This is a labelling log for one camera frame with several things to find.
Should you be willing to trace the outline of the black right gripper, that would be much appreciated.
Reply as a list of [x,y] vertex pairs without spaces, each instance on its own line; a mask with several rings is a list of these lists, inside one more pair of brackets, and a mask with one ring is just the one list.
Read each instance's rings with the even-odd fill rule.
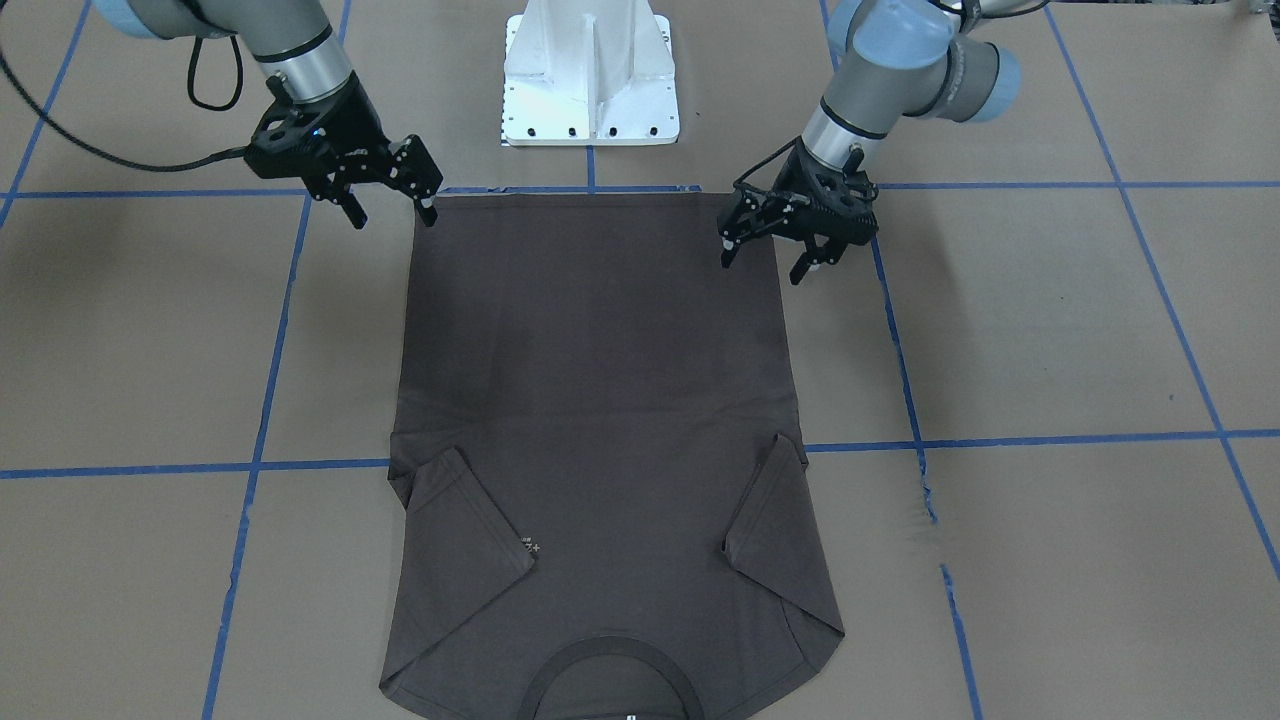
[[282,76],[268,77],[266,86],[273,102],[244,151],[256,176],[302,179],[314,197],[335,201],[357,231],[367,224],[367,213],[349,187],[369,183],[401,191],[416,201],[425,227],[436,224],[440,168],[419,136],[399,142],[385,136],[357,76],[310,102],[294,100]]

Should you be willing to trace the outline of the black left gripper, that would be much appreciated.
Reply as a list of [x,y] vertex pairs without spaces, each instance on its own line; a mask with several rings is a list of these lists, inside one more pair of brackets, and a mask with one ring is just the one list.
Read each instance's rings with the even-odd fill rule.
[[[748,182],[782,154],[787,156],[771,188]],[[855,145],[841,167],[831,168],[792,138],[745,170],[718,214],[721,266],[730,269],[748,241],[778,236],[804,246],[788,272],[788,283],[800,286],[826,263],[838,263],[849,246],[869,243],[878,231],[872,205],[879,188],[861,169],[864,159]]]

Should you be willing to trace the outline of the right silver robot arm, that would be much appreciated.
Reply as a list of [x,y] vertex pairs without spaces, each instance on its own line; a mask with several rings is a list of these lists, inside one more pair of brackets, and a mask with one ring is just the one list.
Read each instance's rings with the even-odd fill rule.
[[137,38],[238,38],[273,95],[242,158],[264,179],[296,178],[364,228],[356,184],[384,184],[413,200],[426,225],[443,176],[416,135],[394,143],[319,1],[96,1]]

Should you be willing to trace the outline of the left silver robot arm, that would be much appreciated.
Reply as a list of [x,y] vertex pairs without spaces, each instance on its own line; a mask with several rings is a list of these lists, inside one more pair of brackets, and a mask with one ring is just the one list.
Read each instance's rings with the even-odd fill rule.
[[772,186],[733,182],[717,218],[721,264],[745,243],[781,237],[803,246],[792,284],[846,250],[868,245],[879,225],[878,186],[868,167],[902,118],[979,123],[1004,114],[1021,87],[1021,65],[1007,49],[979,42],[984,20],[1037,10],[1024,1],[842,1],[829,14],[835,74],[803,132],[773,152]]

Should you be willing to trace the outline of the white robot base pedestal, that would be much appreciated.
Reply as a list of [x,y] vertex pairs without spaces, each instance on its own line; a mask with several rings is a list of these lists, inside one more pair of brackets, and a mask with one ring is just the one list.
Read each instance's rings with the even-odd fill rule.
[[530,1],[504,41],[502,143],[678,141],[671,23],[649,1]]

